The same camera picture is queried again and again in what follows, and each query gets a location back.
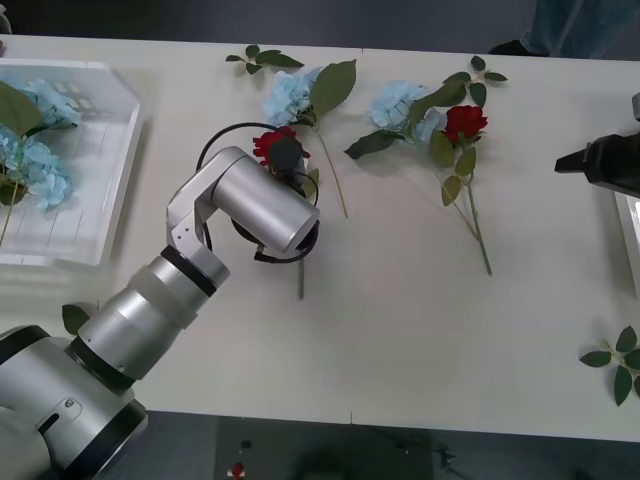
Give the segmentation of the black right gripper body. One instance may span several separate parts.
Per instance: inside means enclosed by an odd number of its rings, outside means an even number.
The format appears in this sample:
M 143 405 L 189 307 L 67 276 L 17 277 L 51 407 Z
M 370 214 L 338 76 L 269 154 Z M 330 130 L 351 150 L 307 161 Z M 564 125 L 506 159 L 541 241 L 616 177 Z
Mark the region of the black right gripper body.
M 639 195 L 639 133 L 608 135 L 588 149 L 589 183 L 631 196 Z

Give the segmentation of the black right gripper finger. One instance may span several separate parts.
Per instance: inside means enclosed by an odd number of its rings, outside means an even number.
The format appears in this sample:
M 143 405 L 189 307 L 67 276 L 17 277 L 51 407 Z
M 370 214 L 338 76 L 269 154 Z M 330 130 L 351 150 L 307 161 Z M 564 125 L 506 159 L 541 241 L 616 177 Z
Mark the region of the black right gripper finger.
M 555 163 L 555 172 L 559 174 L 585 173 L 590 144 L 582 150 L 559 158 Z

